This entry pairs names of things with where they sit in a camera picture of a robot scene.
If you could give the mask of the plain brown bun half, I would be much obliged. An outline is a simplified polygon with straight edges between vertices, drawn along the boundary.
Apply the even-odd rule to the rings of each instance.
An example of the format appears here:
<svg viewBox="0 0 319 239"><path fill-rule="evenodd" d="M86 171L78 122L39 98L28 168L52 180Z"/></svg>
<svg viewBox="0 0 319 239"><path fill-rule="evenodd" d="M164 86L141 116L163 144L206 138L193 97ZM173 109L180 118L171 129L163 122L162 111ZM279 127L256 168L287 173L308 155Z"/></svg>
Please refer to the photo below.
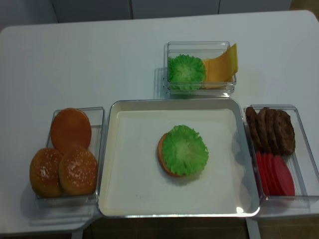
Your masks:
<svg viewBox="0 0 319 239"><path fill-rule="evenodd" d="M72 148L90 145L92 130L87 115L75 108L60 111L51 124L51 141L55 149L66 154Z"/></svg>

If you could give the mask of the left sesame bun top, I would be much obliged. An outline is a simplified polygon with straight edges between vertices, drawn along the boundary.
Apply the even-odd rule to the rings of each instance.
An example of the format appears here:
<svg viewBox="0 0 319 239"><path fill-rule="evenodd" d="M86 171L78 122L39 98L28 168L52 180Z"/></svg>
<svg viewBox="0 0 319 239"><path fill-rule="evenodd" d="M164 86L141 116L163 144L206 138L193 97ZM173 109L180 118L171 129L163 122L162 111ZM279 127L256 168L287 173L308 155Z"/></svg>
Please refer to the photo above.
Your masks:
<svg viewBox="0 0 319 239"><path fill-rule="evenodd" d="M60 197L58 169L63 155L54 148L42 148L33 157L29 168L29 180L33 191L43 198Z"/></svg>

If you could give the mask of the bottom bun half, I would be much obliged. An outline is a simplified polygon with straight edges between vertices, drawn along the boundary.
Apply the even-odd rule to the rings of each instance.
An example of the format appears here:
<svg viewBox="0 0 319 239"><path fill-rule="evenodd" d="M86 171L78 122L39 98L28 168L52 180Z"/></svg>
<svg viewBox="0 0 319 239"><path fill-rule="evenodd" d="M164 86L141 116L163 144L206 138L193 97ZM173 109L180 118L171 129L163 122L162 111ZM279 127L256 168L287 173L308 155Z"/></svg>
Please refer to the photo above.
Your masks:
<svg viewBox="0 0 319 239"><path fill-rule="evenodd" d="M159 160L159 163L162 167L162 169L170 176L172 177L180 177L180 175L177 175L175 173L172 173L171 170L167 167L165 161L164 161L164 156L163 156L163 142L165 140L167 136L167 133L165 133L159 140L158 142L158 147L157 147L157 156L158 156L158 160Z"/></svg>

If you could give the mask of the green lettuce leaf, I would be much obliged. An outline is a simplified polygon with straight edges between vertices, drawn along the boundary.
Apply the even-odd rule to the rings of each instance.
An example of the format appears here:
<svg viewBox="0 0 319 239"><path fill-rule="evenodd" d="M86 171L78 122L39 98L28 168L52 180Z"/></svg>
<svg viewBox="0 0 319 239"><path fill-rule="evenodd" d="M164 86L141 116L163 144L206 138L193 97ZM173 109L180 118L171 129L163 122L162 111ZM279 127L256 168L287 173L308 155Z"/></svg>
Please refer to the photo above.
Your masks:
<svg viewBox="0 0 319 239"><path fill-rule="evenodd" d="M167 167L181 177L201 172L209 159L202 137L186 125L176 125L167 132L162 150Z"/></svg>

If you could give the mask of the clear meat and tomato container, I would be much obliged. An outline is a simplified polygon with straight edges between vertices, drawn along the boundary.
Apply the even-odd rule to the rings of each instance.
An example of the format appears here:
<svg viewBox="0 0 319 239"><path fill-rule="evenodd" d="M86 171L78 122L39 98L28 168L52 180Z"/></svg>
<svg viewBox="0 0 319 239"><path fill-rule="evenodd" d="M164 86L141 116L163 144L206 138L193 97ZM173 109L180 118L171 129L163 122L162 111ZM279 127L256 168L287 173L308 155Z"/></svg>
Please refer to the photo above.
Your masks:
<svg viewBox="0 0 319 239"><path fill-rule="evenodd" d="M295 196L266 196L264 194L256 161L256 152L259 150L250 136L246 122L245 111L247 107L252 107L257 115L262 108L267 107L276 111L283 110L291 117L291 123L295 131L295 152L288 156L281 154L280 156L285 161L293 178ZM319 199L319 175L297 108L293 105L250 105L247 107L244 108L243 121L252 157L261 209L270 210L273 208L279 212L286 212L290 208L309 210ZM259 152L261 156L266 153L263 149Z"/></svg>

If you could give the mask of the rear brown beef patty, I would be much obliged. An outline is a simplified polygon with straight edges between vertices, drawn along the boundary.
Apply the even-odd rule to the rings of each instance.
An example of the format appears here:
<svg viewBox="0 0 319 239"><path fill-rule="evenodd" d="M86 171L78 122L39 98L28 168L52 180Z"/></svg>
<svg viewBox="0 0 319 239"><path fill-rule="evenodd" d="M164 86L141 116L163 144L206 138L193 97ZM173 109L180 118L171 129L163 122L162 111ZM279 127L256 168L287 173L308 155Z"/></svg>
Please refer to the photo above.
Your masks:
<svg viewBox="0 0 319 239"><path fill-rule="evenodd" d="M245 111L246 122L249 127L250 136L256 146L256 148L261 151L263 149L258 131L257 131L257 113L252 107L247 107Z"/></svg>

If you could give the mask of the sesame bun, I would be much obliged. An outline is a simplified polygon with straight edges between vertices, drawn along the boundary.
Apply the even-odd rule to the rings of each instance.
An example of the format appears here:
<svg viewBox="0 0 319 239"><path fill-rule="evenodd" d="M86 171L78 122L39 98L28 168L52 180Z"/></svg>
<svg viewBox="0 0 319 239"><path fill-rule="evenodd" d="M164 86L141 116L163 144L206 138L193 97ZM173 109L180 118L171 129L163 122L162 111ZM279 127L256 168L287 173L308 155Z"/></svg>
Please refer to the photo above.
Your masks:
<svg viewBox="0 0 319 239"><path fill-rule="evenodd" d="M94 193L97 183L98 162L87 149L79 146L66 153L58 168L60 184L68 195Z"/></svg>
<svg viewBox="0 0 319 239"><path fill-rule="evenodd" d="M29 180L33 191L43 198L60 197L58 169L63 155L54 148L42 148L33 157L29 168Z"/></svg>

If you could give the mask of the rear red tomato slice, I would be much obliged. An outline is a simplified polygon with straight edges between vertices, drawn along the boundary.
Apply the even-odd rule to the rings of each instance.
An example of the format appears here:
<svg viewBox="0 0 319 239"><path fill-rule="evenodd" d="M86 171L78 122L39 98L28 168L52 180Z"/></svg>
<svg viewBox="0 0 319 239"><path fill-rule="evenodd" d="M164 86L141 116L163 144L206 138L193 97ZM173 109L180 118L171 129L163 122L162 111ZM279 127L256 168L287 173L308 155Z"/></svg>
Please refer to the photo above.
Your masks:
<svg viewBox="0 0 319 239"><path fill-rule="evenodd" d="M262 166L262 156L259 151L256 152L256 161L258 166L258 171L261 179L262 189L266 196L269 196L269 190L267 186L267 180L264 174L263 166Z"/></svg>

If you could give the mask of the lower yellow cheese slice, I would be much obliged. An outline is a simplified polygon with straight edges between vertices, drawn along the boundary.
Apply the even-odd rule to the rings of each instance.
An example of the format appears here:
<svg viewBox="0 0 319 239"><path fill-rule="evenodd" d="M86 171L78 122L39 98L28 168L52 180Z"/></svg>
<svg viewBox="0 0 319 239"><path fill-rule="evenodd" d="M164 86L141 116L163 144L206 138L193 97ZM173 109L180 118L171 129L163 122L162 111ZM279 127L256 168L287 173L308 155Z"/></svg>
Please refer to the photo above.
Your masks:
<svg viewBox="0 0 319 239"><path fill-rule="evenodd" d="M203 84L200 86L200 90L212 90L212 89L221 89L227 87L233 87L236 84L236 76L233 75L226 81L209 81L208 74L206 73L206 78Z"/></svg>

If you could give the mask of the white paper tray liner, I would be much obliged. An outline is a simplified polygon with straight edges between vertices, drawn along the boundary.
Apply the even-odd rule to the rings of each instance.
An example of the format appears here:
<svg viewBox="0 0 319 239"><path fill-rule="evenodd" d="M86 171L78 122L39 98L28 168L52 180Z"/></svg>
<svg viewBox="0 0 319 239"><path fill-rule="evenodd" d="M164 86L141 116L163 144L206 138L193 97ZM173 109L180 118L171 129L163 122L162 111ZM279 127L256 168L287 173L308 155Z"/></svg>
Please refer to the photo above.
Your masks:
<svg viewBox="0 0 319 239"><path fill-rule="evenodd" d="M119 113L108 208L133 214L234 214L252 200L239 162L235 115L228 109ZM204 170L175 178L159 165L160 138L176 125L200 134L209 151Z"/></svg>

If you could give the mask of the upper yellow cheese slice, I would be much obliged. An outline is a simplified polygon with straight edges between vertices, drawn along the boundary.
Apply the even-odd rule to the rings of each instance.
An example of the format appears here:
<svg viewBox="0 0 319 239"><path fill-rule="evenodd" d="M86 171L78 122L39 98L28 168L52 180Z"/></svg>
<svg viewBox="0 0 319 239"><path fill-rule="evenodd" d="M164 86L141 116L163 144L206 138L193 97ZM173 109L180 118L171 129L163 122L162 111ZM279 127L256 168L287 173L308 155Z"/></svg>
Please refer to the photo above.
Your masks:
<svg viewBox="0 0 319 239"><path fill-rule="evenodd" d="M237 44L220 56L202 61L206 70L206 83L230 82L238 72Z"/></svg>

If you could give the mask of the red tomato slice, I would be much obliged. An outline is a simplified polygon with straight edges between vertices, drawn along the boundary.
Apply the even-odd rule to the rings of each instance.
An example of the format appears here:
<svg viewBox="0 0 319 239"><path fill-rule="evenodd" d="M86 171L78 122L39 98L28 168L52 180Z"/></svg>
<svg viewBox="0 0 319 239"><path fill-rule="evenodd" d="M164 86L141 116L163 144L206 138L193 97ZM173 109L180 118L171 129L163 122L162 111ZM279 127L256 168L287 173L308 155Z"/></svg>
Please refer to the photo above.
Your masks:
<svg viewBox="0 0 319 239"><path fill-rule="evenodd" d="M262 189L266 196L269 196L269 190L267 186L267 180L264 174L263 166L262 166L262 156L259 151L256 152L256 161L258 166L258 171L261 179Z"/></svg>
<svg viewBox="0 0 319 239"><path fill-rule="evenodd" d="M280 155L271 159L271 172L280 196L295 196L295 186L291 173Z"/></svg>
<svg viewBox="0 0 319 239"><path fill-rule="evenodd" d="M279 189L279 186L277 185L277 182L275 180L274 173L272 170L272 159L273 159L273 154L267 153L265 158L265 164L266 164L266 171L267 171L267 177L269 182L268 188L272 196L280 196L281 191Z"/></svg>
<svg viewBox="0 0 319 239"><path fill-rule="evenodd" d="M262 161L262 167L263 167L263 172L264 172L264 176L265 176L265 179L266 179L266 184L267 184L267 188L268 188L268 195L269 196L274 196L275 195L275 190L273 188L273 184L272 184L272 181L269 177L269 174L268 174L268 167L267 167L267 156L268 154L267 153L263 153L262 156L261 156L261 161Z"/></svg>

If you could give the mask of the clear bun container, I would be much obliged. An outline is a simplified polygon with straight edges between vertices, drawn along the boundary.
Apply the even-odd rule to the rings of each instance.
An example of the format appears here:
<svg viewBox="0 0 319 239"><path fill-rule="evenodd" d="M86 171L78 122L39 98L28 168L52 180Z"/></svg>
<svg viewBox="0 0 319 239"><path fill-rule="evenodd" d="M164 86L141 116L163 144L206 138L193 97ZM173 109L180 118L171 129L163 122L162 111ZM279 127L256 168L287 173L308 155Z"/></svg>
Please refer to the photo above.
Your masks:
<svg viewBox="0 0 319 239"><path fill-rule="evenodd" d="M97 161L97 172L94 190L91 193L80 195L71 195L67 192L64 192L61 196L50 198L36 195L36 204L39 208L71 207L82 206L86 204L92 205L98 201L103 157L106 144L107 127L105 120L105 111L102 107L83 108L80 109L80 111L82 111L88 117L91 127L91 139L88 145L88 151L94 155Z"/></svg>

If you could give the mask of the front brown beef patty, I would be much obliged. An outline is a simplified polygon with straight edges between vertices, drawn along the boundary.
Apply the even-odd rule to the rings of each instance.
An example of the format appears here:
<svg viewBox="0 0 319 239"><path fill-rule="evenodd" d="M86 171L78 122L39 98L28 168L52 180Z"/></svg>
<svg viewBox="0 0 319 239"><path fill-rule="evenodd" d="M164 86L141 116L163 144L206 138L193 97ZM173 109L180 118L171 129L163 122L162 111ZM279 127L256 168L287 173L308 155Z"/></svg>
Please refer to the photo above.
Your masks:
<svg viewBox="0 0 319 239"><path fill-rule="evenodd" d="M277 110L274 115L274 131L281 155L291 155L295 152L295 131L291 117L283 110Z"/></svg>

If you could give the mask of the green lettuce in container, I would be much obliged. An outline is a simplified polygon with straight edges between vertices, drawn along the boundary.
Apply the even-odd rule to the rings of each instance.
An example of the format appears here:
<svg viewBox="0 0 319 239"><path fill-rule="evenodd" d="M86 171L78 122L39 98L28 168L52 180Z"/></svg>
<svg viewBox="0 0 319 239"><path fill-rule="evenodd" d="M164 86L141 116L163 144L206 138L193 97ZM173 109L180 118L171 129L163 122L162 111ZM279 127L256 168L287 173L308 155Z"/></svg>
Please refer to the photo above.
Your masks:
<svg viewBox="0 0 319 239"><path fill-rule="evenodd" d="M168 58L168 81L170 89L198 90L206 78L206 70L198 57L180 54Z"/></svg>

